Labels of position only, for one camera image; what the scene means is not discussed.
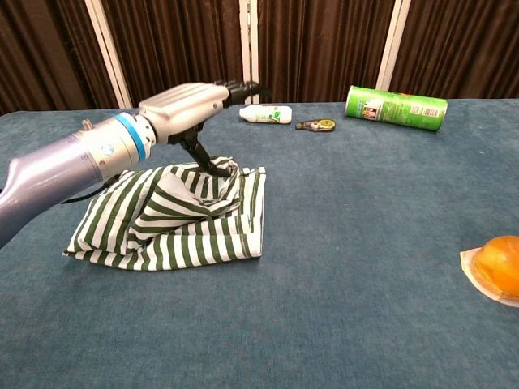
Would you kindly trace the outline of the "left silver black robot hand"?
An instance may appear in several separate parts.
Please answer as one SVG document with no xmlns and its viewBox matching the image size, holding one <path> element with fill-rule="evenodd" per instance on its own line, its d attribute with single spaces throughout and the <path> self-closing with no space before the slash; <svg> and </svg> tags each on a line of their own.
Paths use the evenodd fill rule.
<svg viewBox="0 0 519 389">
<path fill-rule="evenodd" d="M 139 115 L 151 124 L 157 142 L 180 144 L 198 166 L 215 177 L 229 177 L 231 168 L 219 168 L 198 140 L 204 123 L 249 96 L 270 96 L 268 88 L 254 81 L 183 83 L 139 103 Z"/>
</svg>

